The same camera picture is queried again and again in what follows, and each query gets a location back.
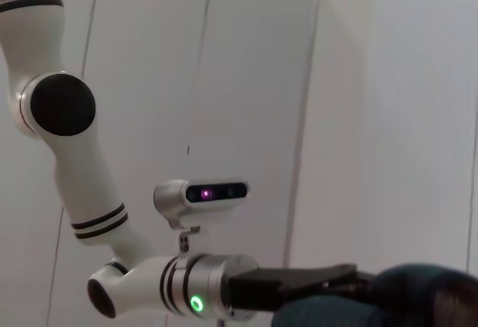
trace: robotic arm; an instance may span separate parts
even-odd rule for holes
[[[112,262],[88,281],[90,300],[100,313],[114,318],[153,309],[241,321],[252,318],[250,311],[275,311],[323,288],[363,284],[353,265],[304,273],[259,269],[253,259],[239,255],[189,256],[187,235],[194,229],[180,235],[179,256],[158,256],[129,224],[99,147],[91,89],[63,70],[63,24],[62,0],[0,0],[0,44],[14,122],[53,151],[56,185],[78,240],[87,246],[109,245],[114,253]],[[230,195],[231,188],[239,195],[220,198]],[[214,201],[209,189],[227,202]],[[171,181],[157,188],[155,204],[173,228],[184,228],[181,217],[232,206],[248,192],[244,182]]]

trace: depth camera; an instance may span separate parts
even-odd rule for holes
[[[154,202],[171,228],[181,229],[214,215],[206,213],[226,212],[248,195],[249,185],[241,179],[170,180],[156,187]]]

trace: green led light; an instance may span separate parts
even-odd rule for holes
[[[196,312],[201,312],[204,306],[202,305],[202,301],[198,296],[193,296],[191,298],[191,307],[196,311]]]

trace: black stripe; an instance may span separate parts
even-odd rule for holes
[[[126,275],[129,271],[124,267],[122,264],[119,262],[110,262],[109,264],[106,264],[106,266],[111,266],[120,271],[123,275]]]
[[[187,291],[187,286],[189,285],[188,282],[189,282],[189,275],[191,274],[191,270],[193,269],[194,265],[197,264],[197,262],[204,257],[205,255],[198,255],[190,262],[190,265],[187,267],[186,273],[184,274],[184,282],[182,285],[182,294],[183,294],[184,300],[186,301],[187,308],[189,308],[189,311],[191,311],[194,316],[198,316],[198,317],[201,317],[201,315],[195,312],[194,308],[191,307],[191,304],[189,301],[189,293]]]
[[[99,235],[106,234],[107,232],[117,228],[118,226],[122,225],[126,220],[128,219],[128,214],[123,216],[121,219],[119,219],[116,222],[113,222],[111,225],[106,226],[105,228],[100,228],[99,230],[92,231],[92,232],[87,232],[85,234],[75,234],[77,239],[83,240],[83,239],[89,239],[90,237],[96,237]]]
[[[184,316],[184,314],[179,310],[178,306],[176,306],[176,303],[174,302],[173,298],[173,276],[174,272],[176,271],[176,264],[174,264],[173,268],[171,269],[170,277],[167,279],[167,296],[171,301],[172,307],[180,314],[181,316]]]
[[[169,310],[169,312],[171,313],[174,313],[171,311],[171,308],[170,306],[168,305],[168,303],[166,302],[166,299],[164,297],[164,279],[166,278],[166,273],[167,273],[167,270],[170,268],[171,264],[176,261],[177,257],[174,257],[170,262],[167,263],[166,267],[164,268],[163,270],[163,273],[161,273],[161,281],[159,283],[159,293],[161,294],[161,299],[163,300],[163,303],[164,305],[166,306],[166,308]]]
[[[86,222],[80,222],[78,224],[71,224],[72,228],[75,230],[82,230],[83,228],[91,228],[94,225],[101,224],[102,222],[105,222],[106,220],[111,219],[112,217],[115,217],[119,213],[121,213],[123,210],[125,210],[125,205],[121,204],[121,206],[106,215],[103,215],[102,217],[97,217],[96,219],[86,221]]]
[[[0,4],[0,13],[15,10],[22,7],[30,6],[61,6],[63,7],[63,1],[61,0],[16,0]]]

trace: blue fabric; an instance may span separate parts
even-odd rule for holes
[[[391,317],[373,305],[337,296],[290,303],[274,315],[273,327],[388,327]]]
[[[460,288],[447,289],[457,282]],[[440,292],[447,296],[437,302]],[[474,313],[478,309],[478,281],[443,267],[405,265],[387,270],[370,282],[367,302],[315,296],[286,305],[275,314],[272,326],[478,326],[478,312]]]

